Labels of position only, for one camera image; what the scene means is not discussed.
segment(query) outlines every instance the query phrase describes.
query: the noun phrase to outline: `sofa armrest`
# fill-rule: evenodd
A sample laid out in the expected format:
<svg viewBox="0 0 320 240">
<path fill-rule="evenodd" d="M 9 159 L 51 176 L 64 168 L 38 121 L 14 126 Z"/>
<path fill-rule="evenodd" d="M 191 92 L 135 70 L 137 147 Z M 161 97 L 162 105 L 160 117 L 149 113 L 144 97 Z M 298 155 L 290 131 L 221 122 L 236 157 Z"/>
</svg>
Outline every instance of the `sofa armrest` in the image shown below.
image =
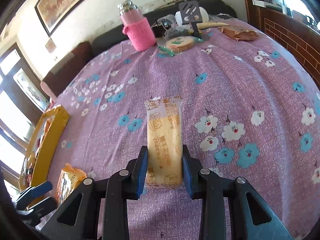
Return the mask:
<svg viewBox="0 0 320 240">
<path fill-rule="evenodd" d="M 41 82 L 41 88 L 55 101 L 92 58 L 90 43 L 80 43 L 48 72 Z"/>
</svg>

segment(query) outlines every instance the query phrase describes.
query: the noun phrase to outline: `silver screw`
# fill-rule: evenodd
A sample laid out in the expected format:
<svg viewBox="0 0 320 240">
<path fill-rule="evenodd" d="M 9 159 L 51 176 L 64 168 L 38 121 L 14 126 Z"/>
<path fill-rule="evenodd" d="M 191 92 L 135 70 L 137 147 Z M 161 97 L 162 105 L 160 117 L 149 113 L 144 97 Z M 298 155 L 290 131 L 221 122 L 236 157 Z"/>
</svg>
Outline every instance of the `silver screw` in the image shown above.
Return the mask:
<svg viewBox="0 0 320 240">
<path fill-rule="evenodd" d="M 89 179 L 89 178 L 86 178 L 84 181 L 83 181 L 83 184 L 85 185 L 90 185 L 92 183 L 92 179 Z"/>
<path fill-rule="evenodd" d="M 121 171 L 119 172 L 119 174 L 120 174 L 120 176 L 127 176 L 127 175 L 129 174 L 129 171 L 127 171 L 127 170 L 121 170 Z"/>
<path fill-rule="evenodd" d="M 210 170 L 204 168 L 204 169 L 201 169 L 201 170 L 200 170 L 200 173 L 203 174 L 203 175 L 208 175 L 208 174 L 210 173 Z"/>
<path fill-rule="evenodd" d="M 244 177 L 238 177 L 237 178 L 237 182 L 240 183 L 240 184 L 244 184 L 246 182 L 246 180 L 245 180 Z"/>
</svg>

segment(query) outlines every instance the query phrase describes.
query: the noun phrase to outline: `pink bottle sleeve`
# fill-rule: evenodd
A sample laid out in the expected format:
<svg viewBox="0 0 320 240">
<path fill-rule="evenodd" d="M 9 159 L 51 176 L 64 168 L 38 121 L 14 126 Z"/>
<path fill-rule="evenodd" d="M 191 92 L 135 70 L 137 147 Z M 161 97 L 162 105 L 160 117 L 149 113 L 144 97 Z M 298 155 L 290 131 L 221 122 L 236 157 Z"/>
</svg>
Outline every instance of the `pink bottle sleeve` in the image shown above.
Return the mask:
<svg viewBox="0 0 320 240">
<path fill-rule="evenodd" d="M 122 32 L 128 35 L 136 51 L 147 50 L 156 44 L 155 35 L 145 17 L 139 22 L 125 26 Z"/>
</svg>

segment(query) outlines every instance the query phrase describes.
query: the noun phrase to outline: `brick pattern panel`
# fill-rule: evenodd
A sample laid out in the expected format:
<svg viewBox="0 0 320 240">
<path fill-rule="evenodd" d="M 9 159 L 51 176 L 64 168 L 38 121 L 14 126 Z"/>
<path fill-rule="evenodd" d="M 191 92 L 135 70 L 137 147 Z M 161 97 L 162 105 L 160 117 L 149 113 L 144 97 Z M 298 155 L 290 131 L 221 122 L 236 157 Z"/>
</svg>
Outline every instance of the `brick pattern panel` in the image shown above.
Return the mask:
<svg viewBox="0 0 320 240">
<path fill-rule="evenodd" d="M 279 24 L 265 18 L 264 25 L 265 33 L 290 51 L 320 88 L 320 54 L 302 37 Z"/>
</svg>

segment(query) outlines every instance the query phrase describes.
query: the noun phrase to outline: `door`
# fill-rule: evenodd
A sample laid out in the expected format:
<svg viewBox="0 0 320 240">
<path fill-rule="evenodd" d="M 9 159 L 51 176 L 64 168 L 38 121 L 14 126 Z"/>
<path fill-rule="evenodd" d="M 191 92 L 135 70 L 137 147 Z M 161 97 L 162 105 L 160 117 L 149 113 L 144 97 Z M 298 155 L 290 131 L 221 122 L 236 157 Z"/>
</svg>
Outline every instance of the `door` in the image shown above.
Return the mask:
<svg viewBox="0 0 320 240">
<path fill-rule="evenodd" d="M 0 57 L 0 166 L 17 187 L 26 148 L 49 99 L 17 44 Z"/>
</svg>

